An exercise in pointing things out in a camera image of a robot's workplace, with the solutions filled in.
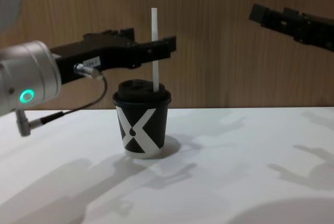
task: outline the wood panel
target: wood panel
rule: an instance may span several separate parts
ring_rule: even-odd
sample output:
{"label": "wood panel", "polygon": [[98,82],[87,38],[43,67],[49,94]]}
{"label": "wood panel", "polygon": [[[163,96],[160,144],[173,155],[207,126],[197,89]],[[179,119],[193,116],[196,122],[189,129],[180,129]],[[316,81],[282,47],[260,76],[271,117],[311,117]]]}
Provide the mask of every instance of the wood panel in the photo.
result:
{"label": "wood panel", "polygon": [[[172,107],[334,105],[334,54],[248,21],[254,3],[334,18],[332,0],[23,0],[20,19],[0,35],[0,47],[31,40],[54,47],[87,32],[125,27],[135,28],[139,42],[149,41],[150,8],[157,7],[160,36],[178,37],[177,53],[160,62]],[[113,108],[119,82],[151,75],[150,64],[106,72],[110,89],[96,108]],[[73,108],[101,89],[91,80],[76,81],[38,108]]]}

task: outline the white straw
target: white straw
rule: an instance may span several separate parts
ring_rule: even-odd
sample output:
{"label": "white straw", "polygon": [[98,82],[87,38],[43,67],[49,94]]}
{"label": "white straw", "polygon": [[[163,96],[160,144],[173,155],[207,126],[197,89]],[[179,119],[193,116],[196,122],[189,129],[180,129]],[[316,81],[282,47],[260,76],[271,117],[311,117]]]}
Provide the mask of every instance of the white straw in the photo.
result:
{"label": "white straw", "polygon": [[[152,8],[152,41],[159,39],[158,35],[158,9]],[[159,91],[159,62],[153,61],[153,90]]]}

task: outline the black cable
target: black cable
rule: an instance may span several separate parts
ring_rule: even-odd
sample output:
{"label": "black cable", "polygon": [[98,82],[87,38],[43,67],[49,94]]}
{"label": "black cable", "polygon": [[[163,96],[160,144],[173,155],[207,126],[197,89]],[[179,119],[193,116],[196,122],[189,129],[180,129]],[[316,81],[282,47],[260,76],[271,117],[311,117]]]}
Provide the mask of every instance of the black cable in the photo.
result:
{"label": "black cable", "polygon": [[108,90],[108,82],[106,81],[106,78],[104,76],[102,76],[102,81],[104,83],[104,90],[103,90],[102,95],[97,100],[94,100],[93,102],[90,102],[90,103],[88,103],[86,105],[83,105],[81,107],[72,109],[72,110],[67,111],[67,112],[60,111],[60,112],[51,114],[49,116],[40,118],[39,120],[40,120],[41,124],[45,125],[46,123],[49,123],[49,122],[54,121],[56,119],[59,119],[60,117],[63,117],[63,116],[68,115],[70,113],[77,112],[77,111],[82,110],[82,109],[86,109],[88,107],[91,107],[92,105],[95,105],[95,104],[99,103],[101,100],[103,100],[103,98],[105,97],[106,92]]}

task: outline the white table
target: white table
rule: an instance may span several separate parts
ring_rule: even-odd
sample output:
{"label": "white table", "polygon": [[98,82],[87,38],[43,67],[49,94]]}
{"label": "white table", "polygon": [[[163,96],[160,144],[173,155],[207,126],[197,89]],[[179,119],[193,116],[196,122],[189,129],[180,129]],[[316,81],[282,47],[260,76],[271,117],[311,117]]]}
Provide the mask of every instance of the white table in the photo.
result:
{"label": "white table", "polygon": [[334,223],[334,109],[170,110],[166,134],[134,161],[114,110],[0,117],[0,223]]}

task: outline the green indicator light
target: green indicator light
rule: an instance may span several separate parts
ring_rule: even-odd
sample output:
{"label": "green indicator light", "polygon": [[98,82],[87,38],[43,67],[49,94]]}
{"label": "green indicator light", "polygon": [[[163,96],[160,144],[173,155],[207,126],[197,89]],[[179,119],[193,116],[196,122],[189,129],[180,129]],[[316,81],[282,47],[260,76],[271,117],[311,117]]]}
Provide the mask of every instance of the green indicator light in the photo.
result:
{"label": "green indicator light", "polygon": [[28,89],[24,91],[23,93],[21,93],[20,102],[23,104],[28,103],[33,99],[33,97],[35,97],[35,92],[31,89]]}

